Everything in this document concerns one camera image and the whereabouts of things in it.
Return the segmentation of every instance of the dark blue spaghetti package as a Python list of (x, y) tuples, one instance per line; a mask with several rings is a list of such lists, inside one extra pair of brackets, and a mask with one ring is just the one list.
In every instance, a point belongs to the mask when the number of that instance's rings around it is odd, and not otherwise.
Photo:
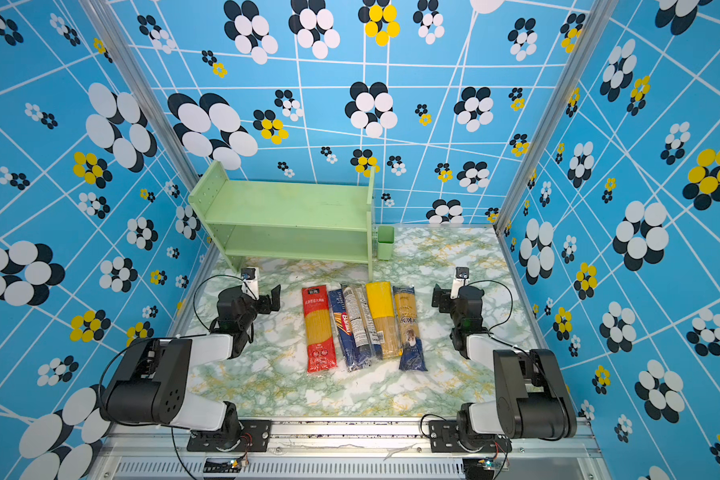
[(422, 339), (419, 336), (416, 293), (412, 286), (394, 286), (392, 288), (394, 307), (398, 314), (398, 326), (400, 327), (400, 343), (402, 344), (402, 356), (400, 357), (400, 370), (421, 370), (427, 371), (424, 364), (424, 349)]
[(338, 331), (338, 344), (344, 353), (344, 359), (347, 362), (347, 370), (350, 372), (362, 369), (368, 366), (368, 356), (361, 356), (357, 346), (356, 339), (352, 331), (352, 324), (347, 315), (347, 308), (344, 302), (344, 294), (341, 290), (331, 290), (328, 292), (328, 304), (330, 305), (333, 320), (336, 323)]

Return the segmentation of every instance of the blue patterned wall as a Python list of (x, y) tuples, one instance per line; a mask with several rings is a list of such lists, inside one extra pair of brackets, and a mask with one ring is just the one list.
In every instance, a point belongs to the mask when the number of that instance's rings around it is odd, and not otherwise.
[(621, 0), (505, 235), (614, 478), (720, 478), (720, 0)]
[(489, 222), (592, 3), (109, 2), (198, 172), (216, 158), (233, 179), (364, 184), (375, 169), (386, 224)]
[(0, 478), (84, 474), (90, 386), (207, 250), (128, 91), (77, 2), (0, 2)]

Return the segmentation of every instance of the plastic food bag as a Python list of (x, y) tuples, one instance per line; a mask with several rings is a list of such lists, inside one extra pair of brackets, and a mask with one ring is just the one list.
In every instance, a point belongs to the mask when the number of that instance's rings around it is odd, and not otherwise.
[(358, 361), (368, 362), (376, 356), (382, 358), (382, 346), (378, 342), (378, 335), (373, 325), (371, 312), (368, 310), (368, 301), (362, 287), (342, 285), (344, 303), (347, 307), (349, 322), (352, 324), (352, 333), (355, 336), (355, 345), (358, 348)]
[(307, 327), (307, 372), (336, 368), (336, 348), (333, 346), (326, 286), (302, 288), (302, 304)]
[(329, 291), (328, 302), (331, 306), (333, 321), (336, 324), (338, 344), (342, 348), (344, 360), (347, 362), (347, 370), (351, 372), (353, 370), (364, 369), (370, 365), (371, 357), (371, 347), (368, 345), (368, 336), (365, 335), (365, 329), (361, 328), (360, 331), (357, 332), (357, 335), (362, 336), (365, 340), (365, 355), (361, 358), (358, 346), (356, 345), (357, 337), (355, 336), (355, 329), (352, 328), (349, 315), (347, 315), (344, 293), (341, 290)]
[(400, 356), (400, 336), (398, 323), (394, 319), (392, 304), (392, 286), (389, 282), (374, 282), (365, 285), (368, 294), (368, 308), (376, 326), (378, 342), (382, 344), (383, 358)]
[(400, 358), (400, 370), (427, 371), (424, 364), (422, 339), (419, 336), (418, 315), (416, 314), (416, 293), (412, 286), (394, 286), (394, 306), (398, 311), (398, 326), (403, 354)]

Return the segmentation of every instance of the marble tabletop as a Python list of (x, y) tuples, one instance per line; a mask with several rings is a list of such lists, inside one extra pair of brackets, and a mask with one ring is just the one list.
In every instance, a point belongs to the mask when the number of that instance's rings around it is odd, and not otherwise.
[[(188, 387), (194, 393), (237, 405), (240, 416), (453, 416), (464, 402), (494, 398), (494, 374), (462, 358), (448, 335), (448, 314), (431, 307), (435, 283), (450, 288), (455, 266), (468, 266), (472, 281), (499, 280), (514, 296), (510, 321), (494, 329), (499, 338), (533, 348), (528, 313), (519, 302), (493, 228), (399, 227), (394, 255), (374, 262), (374, 280), (416, 289), (419, 329), (428, 372), (403, 372), (399, 360), (376, 361), (369, 368), (348, 372), (336, 342), (338, 368), (307, 374), (306, 328), (301, 288), (339, 283), (363, 284), (368, 269), (362, 264), (248, 258), (260, 269), (259, 290), (268, 293), (282, 285), (279, 312), (259, 315), (255, 339), (234, 360), (196, 367)], [(213, 274), (238, 274), (220, 257)], [(197, 311), (205, 324), (217, 317), (218, 293), (238, 284), (215, 278), (198, 295)], [(484, 324), (507, 318), (510, 295), (500, 285), (481, 283)], [(205, 329), (195, 319), (187, 334)]]

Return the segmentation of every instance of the wire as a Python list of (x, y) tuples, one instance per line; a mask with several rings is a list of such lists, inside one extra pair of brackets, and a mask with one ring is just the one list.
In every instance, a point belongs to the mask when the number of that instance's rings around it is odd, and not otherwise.
[(186, 472), (187, 475), (192, 477), (192, 480), (197, 480), (195, 478), (195, 475), (192, 475), (192, 472), (184, 465), (184, 461), (181, 459), (181, 456), (179, 456), (179, 449), (176, 447), (176, 437), (173, 436), (173, 427), (170, 428), (170, 439), (173, 440), (173, 451), (176, 452), (176, 458), (179, 459), (179, 463), (181, 466), (184, 467), (184, 472)]
[(443, 422), (447, 422), (445, 418), (441, 417), (440, 415), (435, 415), (433, 413), (425, 413), (422, 415), (422, 417), (418, 420), (418, 430), (422, 433), (422, 437), (429, 438), (429, 435), (424, 434), (424, 419), (427, 417), (437, 417), (440, 418)]
[(246, 288), (247, 288), (248, 291), (251, 293), (251, 295), (253, 295), (253, 291), (251, 290), (251, 288), (250, 288), (250, 287), (246, 284), (246, 282), (245, 282), (242, 278), (240, 278), (239, 276), (227, 275), (227, 274), (218, 274), (218, 275), (209, 276), (208, 278), (206, 278), (205, 280), (203, 280), (202, 282), (200, 282), (200, 284), (199, 284), (199, 285), (197, 286), (197, 288), (195, 289), (195, 293), (192, 295), (192, 310), (195, 311), (195, 316), (197, 317), (197, 320), (200, 322), (200, 324), (201, 324), (202, 326), (204, 326), (204, 327), (206, 328), (206, 330), (208, 330), (209, 332), (211, 331), (211, 329), (210, 329), (205, 323), (202, 322), (202, 320), (201, 320), (201, 318), (200, 318), (200, 315), (197, 314), (197, 293), (200, 292), (200, 288), (202, 287), (202, 284), (203, 284), (203, 283), (207, 282), (208, 280), (211, 280), (212, 278), (217, 278), (218, 276), (228, 276), (229, 278), (234, 278), (234, 279), (240, 280), (240, 281), (242, 282), (242, 284), (246, 286)]
[(478, 280), (477, 282), (470, 282), (469, 285), (473, 285), (475, 283), (483, 283), (483, 282), (498, 283), (499, 285), (501, 285), (502, 287), (507, 289), (507, 292), (509, 292), (509, 314), (507, 315), (507, 318), (504, 319), (503, 322), (499, 322), (488, 329), (488, 334), (490, 335), (491, 330), (493, 330), (494, 328), (496, 328), (499, 325), (505, 324), (506, 322), (509, 321), (509, 318), (512, 317), (512, 309), (514, 308), (514, 297), (512, 296), (512, 290), (509, 290), (508, 286), (506, 286), (505, 284), (503, 284), (497, 280)]
[[(496, 442), (496, 448), (501, 448), (499, 446), (498, 442)], [(504, 471), (504, 466), (507, 465), (507, 457), (509, 456), (509, 451), (504, 450), (503, 448), (501, 448), (501, 451), (504, 452), (504, 461), (501, 463), (499, 470), (496, 472), (496, 475), (494, 475), (492, 480), (496, 480), (496, 478), (498, 478), (498, 476), (501, 475), (501, 473)]]

